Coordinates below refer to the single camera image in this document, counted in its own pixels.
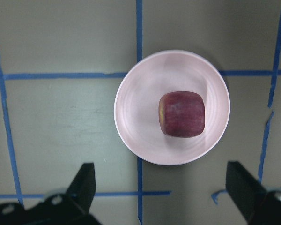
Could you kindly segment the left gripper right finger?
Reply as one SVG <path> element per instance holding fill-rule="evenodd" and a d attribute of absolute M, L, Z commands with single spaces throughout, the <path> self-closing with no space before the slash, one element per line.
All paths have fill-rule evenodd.
<path fill-rule="evenodd" d="M 238 161 L 226 168 L 226 191 L 247 222 L 250 222 L 266 196 L 266 189 Z"/>

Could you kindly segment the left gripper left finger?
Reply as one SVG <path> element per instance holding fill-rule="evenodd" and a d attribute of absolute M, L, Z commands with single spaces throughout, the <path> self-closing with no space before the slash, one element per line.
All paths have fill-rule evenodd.
<path fill-rule="evenodd" d="M 66 190 L 66 195 L 86 213 L 89 212 L 95 196 L 95 166 L 94 163 L 83 163 L 72 183 Z"/>

